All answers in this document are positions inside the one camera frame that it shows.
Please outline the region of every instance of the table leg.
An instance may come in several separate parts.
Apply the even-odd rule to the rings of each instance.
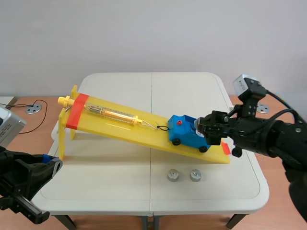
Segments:
[[[160,217],[162,217],[162,216],[156,216],[156,217],[154,217],[154,219],[153,219],[153,229],[154,230],[159,230],[160,229]]]
[[[148,222],[148,217],[141,217],[142,220],[142,230],[149,230],[149,226],[151,225],[150,222]]]
[[[149,230],[151,226],[153,226],[153,230],[160,230],[160,218],[163,216],[140,216],[142,219],[142,228],[143,230]],[[149,222],[148,218],[153,218],[153,222]]]
[[[68,230],[75,230],[77,227],[68,215],[54,216],[57,218]]]
[[[229,222],[226,224],[226,227],[228,227],[229,229],[232,229],[237,223],[239,223],[244,217],[246,216],[246,214],[234,214],[231,219],[229,220]]]

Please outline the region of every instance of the toy car wheel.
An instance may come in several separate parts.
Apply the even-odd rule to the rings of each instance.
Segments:
[[[200,152],[204,153],[204,152],[208,151],[208,148],[206,146],[201,146],[199,148],[199,150],[200,150]]]
[[[172,143],[173,145],[177,146],[181,144],[181,140],[177,138],[177,139],[172,140]]]

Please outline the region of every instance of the black wheel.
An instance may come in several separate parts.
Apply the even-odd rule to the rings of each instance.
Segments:
[[[199,148],[199,150],[200,150],[200,152],[204,153],[204,152],[208,151],[208,148],[206,146],[201,146]]]
[[[177,139],[172,140],[172,143],[173,145],[177,146],[181,144],[181,140],[177,138]]]
[[[232,149],[231,154],[235,157],[241,157],[242,156],[242,149],[235,147]]]

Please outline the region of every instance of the toy car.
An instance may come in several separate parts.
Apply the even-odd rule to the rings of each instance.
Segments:
[[[187,145],[197,148],[200,152],[204,153],[210,148],[210,145],[207,145],[205,138],[196,134],[194,127],[195,120],[196,118],[187,115],[173,115],[168,120],[168,137],[173,145]]]

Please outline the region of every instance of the yellow tube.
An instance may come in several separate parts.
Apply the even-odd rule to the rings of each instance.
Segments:
[[[75,100],[71,99],[69,96],[59,97],[58,99],[58,103],[63,105],[64,108],[72,106],[74,102]],[[113,109],[109,109],[105,107],[101,107],[101,106],[91,104],[91,103],[85,103],[84,109],[91,113],[101,115],[103,117],[115,119],[115,120],[122,121],[122,122],[127,122],[133,125],[137,123],[141,124],[143,122],[142,120],[138,119],[138,116],[123,113],[121,111],[117,111],[117,110],[113,110]]]

